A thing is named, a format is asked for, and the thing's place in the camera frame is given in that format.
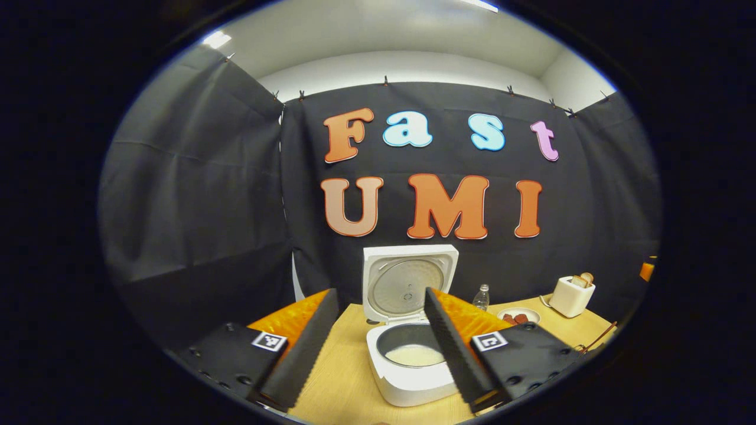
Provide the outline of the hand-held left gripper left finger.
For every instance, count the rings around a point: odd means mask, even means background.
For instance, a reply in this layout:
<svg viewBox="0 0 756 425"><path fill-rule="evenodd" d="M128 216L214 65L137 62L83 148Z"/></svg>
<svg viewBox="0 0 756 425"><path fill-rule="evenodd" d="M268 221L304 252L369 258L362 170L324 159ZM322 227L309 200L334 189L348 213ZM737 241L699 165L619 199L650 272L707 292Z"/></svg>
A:
<svg viewBox="0 0 756 425"><path fill-rule="evenodd" d="M337 291L327 289L250 325L224 323L174 357L237 398L286 412L297 403L337 318Z"/></svg>

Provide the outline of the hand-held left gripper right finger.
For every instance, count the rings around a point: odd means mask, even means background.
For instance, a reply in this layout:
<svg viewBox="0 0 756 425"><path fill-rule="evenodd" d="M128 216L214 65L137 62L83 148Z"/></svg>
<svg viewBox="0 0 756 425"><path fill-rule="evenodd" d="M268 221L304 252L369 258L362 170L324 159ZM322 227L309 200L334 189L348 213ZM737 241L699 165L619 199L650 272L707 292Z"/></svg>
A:
<svg viewBox="0 0 756 425"><path fill-rule="evenodd" d="M581 357L537 323L512 325L431 287L424 312L472 413L521 398L564 375Z"/></svg>

